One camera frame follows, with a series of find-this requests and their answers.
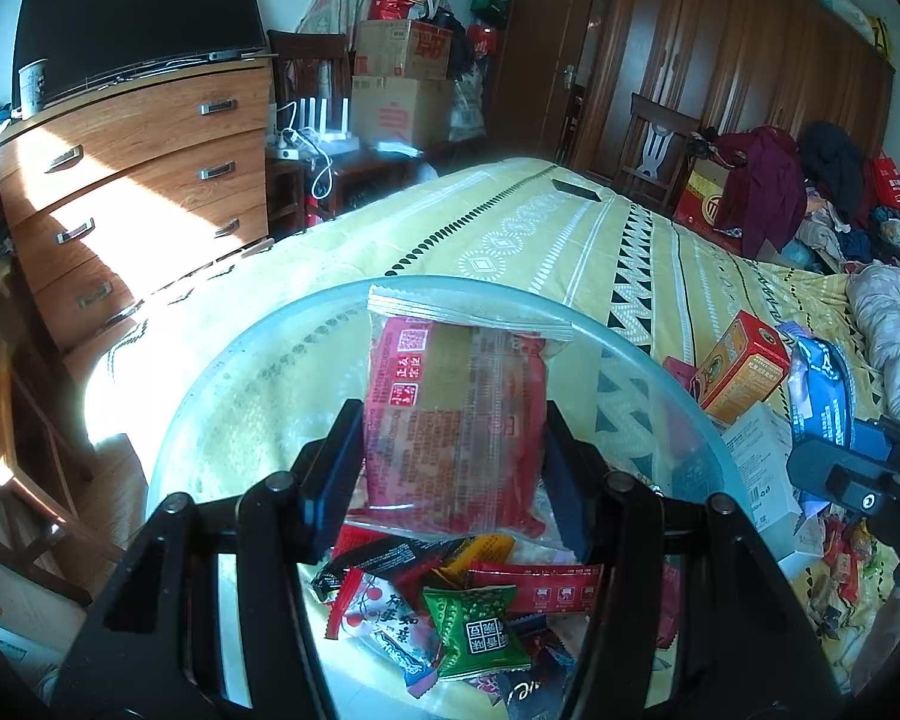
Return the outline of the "blue white snack bag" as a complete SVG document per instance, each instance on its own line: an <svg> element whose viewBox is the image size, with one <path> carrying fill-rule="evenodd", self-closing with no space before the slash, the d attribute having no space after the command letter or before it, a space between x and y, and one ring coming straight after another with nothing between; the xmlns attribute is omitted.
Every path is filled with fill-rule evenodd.
<svg viewBox="0 0 900 720"><path fill-rule="evenodd" d="M855 380L847 356L834 341L804 328L788 330L788 414L793 440L817 437L850 449L855 433Z"/></svg>

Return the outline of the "clear blue plastic bowl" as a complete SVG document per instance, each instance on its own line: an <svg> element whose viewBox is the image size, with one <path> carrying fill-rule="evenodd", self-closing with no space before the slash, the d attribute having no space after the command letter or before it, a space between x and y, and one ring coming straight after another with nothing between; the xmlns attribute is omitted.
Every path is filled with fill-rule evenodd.
<svg viewBox="0 0 900 720"><path fill-rule="evenodd" d="M227 344L176 411L149 493L211 502L299 470L352 400L346 520L398 554L497 535L514 566L575 564L589 509L549 476L549 410L600 473L694 504L745 492L704 411L621 332L504 286L395 277L313 294Z"/></svg>

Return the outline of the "large red snack pack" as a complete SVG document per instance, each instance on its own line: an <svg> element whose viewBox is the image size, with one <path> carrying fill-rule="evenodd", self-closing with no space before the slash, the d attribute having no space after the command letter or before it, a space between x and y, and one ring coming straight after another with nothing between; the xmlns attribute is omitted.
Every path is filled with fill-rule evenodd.
<svg viewBox="0 0 900 720"><path fill-rule="evenodd" d="M539 538L548 362L562 320L375 286L364 468L349 520L414 538Z"/></svg>

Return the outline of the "grey white 1377 box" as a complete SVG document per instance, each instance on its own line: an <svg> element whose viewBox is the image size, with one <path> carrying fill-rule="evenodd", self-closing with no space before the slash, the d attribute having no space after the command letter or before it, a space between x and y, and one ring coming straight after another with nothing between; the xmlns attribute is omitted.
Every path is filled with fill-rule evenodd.
<svg viewBox="0 0 900 720"><path fill-rule="evenodd" d="M790 424L759 401L724 432L724 442L745 485L754 527L774 554L788 553L802 520L802 507L787 473Z"/></svg>

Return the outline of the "yellow patterned bed sheet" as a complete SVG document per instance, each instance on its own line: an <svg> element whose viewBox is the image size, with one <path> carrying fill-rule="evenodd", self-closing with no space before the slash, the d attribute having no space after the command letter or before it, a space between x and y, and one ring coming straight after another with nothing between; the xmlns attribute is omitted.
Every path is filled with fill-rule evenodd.
<svg viewBox="0 0 900 720"><path fill-rule="evenodd" d="M553 179L600 195L557 192ZM381 277L439 275L500 284L603 323L653 359L699 362L746 310L834 341L855 379L857 413L888 415L841 277L731 255L609 188L541 160L471 167L393 193L261 254L183 278L149 299L87 379L94 442L126 437L154 491L222 497L287 465L365 390L364 319L320 304L209 395L183 457L157 465L178 408L240 333L305 296Z"/></svg>

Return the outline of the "pink flat box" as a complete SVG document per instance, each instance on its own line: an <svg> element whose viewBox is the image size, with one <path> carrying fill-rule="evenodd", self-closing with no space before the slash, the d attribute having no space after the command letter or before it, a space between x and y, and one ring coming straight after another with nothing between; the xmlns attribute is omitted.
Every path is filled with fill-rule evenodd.
<svg viewBox="0 0 900 720"><path fill-rule="evenodd" d="M670 374L678 380L679 385L685 390L691 388L691 382L694 380L694 376L696 376L696 367L692 366L692 364L681 361L681 359L674 358L673 356L667 356L663 359L662 367L665 371L670 372Z"/></svg>

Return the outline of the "maroon jacket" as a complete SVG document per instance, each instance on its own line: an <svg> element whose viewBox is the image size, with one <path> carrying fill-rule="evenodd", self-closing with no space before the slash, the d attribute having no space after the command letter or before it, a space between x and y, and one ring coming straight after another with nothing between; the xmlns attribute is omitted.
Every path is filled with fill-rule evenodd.
<svg viewBox="0 0 900 720"><path fill-rule="evenodd" d="M740 229L741 255L747 259L756 259L766 242L781 250L806 211L797 142L781 128L761 125L720 135L713 146L728 166L718 229Z"/></svg>

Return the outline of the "red gift box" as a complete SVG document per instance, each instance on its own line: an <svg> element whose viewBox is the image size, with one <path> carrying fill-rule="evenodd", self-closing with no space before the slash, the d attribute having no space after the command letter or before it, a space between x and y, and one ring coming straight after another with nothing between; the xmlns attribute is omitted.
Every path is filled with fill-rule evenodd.
<svg viewBox="0 0 900 720"><path fill-rule="evenodd" d="M741 255L740 239L718 231L715 227L728 169L711 160L692 163L683 192L674 207L673 222L696 232L733 255Z"/></svg>

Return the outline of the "white wifi router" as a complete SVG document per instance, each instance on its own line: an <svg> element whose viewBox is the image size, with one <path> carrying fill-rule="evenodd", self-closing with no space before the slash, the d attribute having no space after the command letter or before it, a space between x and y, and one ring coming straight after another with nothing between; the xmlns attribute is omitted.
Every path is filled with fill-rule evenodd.
<svg viewBox="0 0 900 720"><path fill-rule="evenodd" d="M351 99L299 98L295 101L292 128L313 149L328 156L354 153L361 148L351 132Z"/></svg>

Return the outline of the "wooden chair by wardrobe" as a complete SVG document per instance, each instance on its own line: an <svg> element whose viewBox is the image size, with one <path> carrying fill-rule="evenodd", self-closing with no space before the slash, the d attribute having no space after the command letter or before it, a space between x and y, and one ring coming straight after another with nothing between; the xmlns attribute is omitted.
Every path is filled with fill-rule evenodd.
<svg viewBox="0 0 900 720"><path fill-rule="evenodd" d="M633 94L614 190L666 215L678 181L686 174L689 145L700 126L689 115Z"/></svg>

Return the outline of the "cardboard box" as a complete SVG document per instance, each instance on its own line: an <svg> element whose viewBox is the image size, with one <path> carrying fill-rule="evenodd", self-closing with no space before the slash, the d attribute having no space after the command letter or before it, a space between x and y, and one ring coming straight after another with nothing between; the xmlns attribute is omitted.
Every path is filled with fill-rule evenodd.
<svg viewBox="0 0 900 720"><path fill-rule="evenodd" d="M453 83L402 76L354 76L351 130L362 143L427 149L448 140Z"/></svg>
<svg viewBox="0 0 900 720"><path fill-rule="evenodd" d="M453 32L416 20L362 21L356 29L356 76L445 80Z"/></svg>

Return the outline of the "black phone on bed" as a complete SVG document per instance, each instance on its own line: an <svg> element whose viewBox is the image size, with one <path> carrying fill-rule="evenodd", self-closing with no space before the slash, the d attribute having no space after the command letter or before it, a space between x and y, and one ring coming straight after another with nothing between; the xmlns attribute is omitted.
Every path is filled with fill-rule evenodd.
<svg viewBox="0 0 900 720"><path fill-rule="evenodd" d="M553 184L553 187L557 192L567 193L567 195L572 195L572 197L589 200L589 202L600 202L601 200L598 193L591 188L583 187L583 185L571 184L570 182L560 181L559 179L553 179L551 184Z"/></svg>

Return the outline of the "upper cardboard box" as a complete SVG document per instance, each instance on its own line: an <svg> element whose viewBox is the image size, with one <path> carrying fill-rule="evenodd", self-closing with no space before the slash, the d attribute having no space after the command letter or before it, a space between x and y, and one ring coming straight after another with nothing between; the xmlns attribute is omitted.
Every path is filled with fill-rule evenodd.
<svg viewBox="0 0 900 720"><path fill-rule="evenodd" d="M416 20L362 21L356 29L356 76L445 80L453 32Z"/></svg>

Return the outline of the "black flat television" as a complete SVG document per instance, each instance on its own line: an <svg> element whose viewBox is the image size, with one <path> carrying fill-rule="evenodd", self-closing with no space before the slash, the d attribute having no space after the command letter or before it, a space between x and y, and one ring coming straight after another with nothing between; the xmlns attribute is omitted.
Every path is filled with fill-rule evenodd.
<svg viewBox="0 0 900 720"><path fill-rule="evenodd" d="M22 0L13 72L43 65L56 99L170 60L265 47L258 0Z"/></svg>

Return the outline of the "dark wooden wardrobe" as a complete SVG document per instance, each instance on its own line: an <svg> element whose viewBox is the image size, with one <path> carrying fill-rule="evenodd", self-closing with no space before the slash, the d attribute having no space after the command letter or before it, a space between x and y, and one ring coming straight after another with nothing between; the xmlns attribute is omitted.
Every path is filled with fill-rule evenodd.
<svg viewBox="0 0 900 720"><path fill-rule="evenodd" d="M816 0L510 0L486 96L507 156L619 181L645 125L635 96L720 133L842 127L883 146L894 70Z"/></svg>

